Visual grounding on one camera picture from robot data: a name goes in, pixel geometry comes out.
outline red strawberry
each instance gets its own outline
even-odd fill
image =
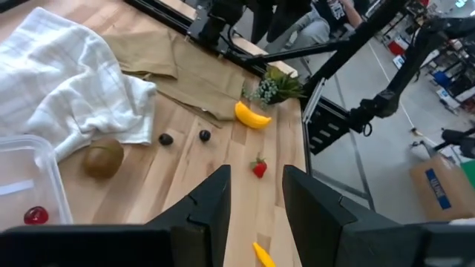
[[[267,170],[267,164],[264,159],[261,159],[258,156],[255,162],[251,163],[251,169],[255,176],[257,176],[258,178],[262,178]]]

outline plastic container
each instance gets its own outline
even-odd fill
[[[24,214],[44,207],[47,225],[73,222],[54,149],[43,138],[0,138],[0,231],[24,225]]]

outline warehouse floor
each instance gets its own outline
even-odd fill
[[[247,10],[237,24],[238,32],[246,39],[250,39],[252,17]],[[266,42],[258,45],[264,47]],[[311,56],[310,69],[317,71],[329,57]],[[392,60],[386,47],[372,39],[327,82],[324,96],[346,109],[357,107],[361,99],[373,98],[388,85],[397,71]],[[409,84],[397,113],[372,121],[371,136],[350,133],[312,155],[313,176],[330,181],[345,196],[396,222],[424,222],[409,169],[427,159],[428,154],[422,147],[409,148],[421,139],[410,129],[416,127],[428,140],[439,143],[442,128],[466,130],[471,126],[468,116],[454,115],[439,103],[436,90],[424,76]]]

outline black shirt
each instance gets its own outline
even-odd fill
[[[370,8],[369,0],[353,0],[355,9],[360,15]],[[339,0],[314,0],[313,6],[330,26],[330,31],[340,29],[345,23],[349,23],[343,4]]]

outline kiwi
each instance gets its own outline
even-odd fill
[[[124,149],[113,138],[101,138],[91,143],[84,155],[82,167],[93,178],[111,178],[124,160]]]

